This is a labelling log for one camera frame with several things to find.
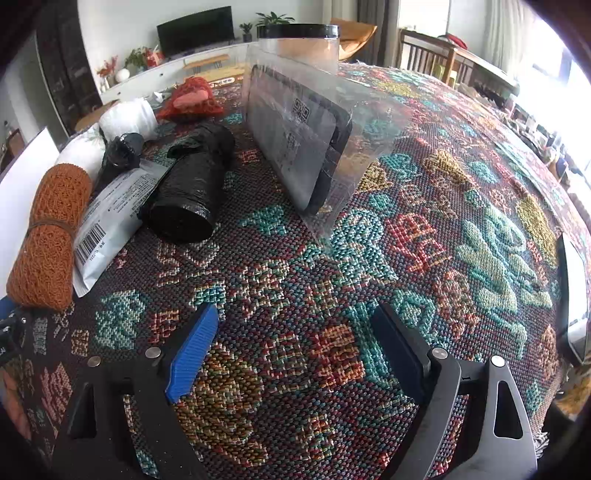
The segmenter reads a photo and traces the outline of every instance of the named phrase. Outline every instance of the red mesh bag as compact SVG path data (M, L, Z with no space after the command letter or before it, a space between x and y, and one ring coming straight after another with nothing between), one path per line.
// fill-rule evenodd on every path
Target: red mesh bag
M200 118L221 114L223 107L214 98L207 80L202 77L191 77L166 100L156 118L180 123L194 122Z

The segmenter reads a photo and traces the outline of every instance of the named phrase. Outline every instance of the qr code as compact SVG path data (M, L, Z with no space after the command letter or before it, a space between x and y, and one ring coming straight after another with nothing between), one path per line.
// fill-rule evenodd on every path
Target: qr code
M308 116L310 115L310 109L306 107L306 105L299 98L296 98L291 113L293 113L302 122L307 123Z

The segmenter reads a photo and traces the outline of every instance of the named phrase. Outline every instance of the white cabinet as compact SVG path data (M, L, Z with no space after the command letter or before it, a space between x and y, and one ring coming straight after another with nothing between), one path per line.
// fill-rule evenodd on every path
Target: white cabinet
M118 83L106 92L100 94L103 104L112 100L133 100L134 98L150 95L152 92L164 90L175 83L182 83L185 77L193 74L191 70L183 70L187 63L203 60L217 55L227 54L230 57L228 64L243 63L246 61L246 49L248 44L240 43L227 47L213 48L181 59L164 63L158 67L138 73L128 80Z

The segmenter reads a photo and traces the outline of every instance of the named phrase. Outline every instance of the orange mesh roll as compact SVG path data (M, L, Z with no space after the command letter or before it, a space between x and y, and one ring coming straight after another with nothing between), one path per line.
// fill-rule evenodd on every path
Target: orange mesh roll
M6 285L13 301L58 311L72 302L72 243L91 192L90 177L75 165L55 165L43 176Z

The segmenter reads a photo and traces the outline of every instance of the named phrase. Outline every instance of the white plastic package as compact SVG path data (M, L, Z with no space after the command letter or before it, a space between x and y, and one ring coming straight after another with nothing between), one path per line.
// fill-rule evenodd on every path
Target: white plastic package
M147 100L136 98L111 107L100 117L99 125L109 142L131 132L140 134L144 140L154 140L158 122Z
M95 183L99 176L105 149L105 140L99 133L99 124L97 123L66 145L57 158L56 165L60 163L76 165L84 169L92 183Z
M142 160L122 173L88 206L74 240L74 290L86 295L142 224L137 212L167 168Z

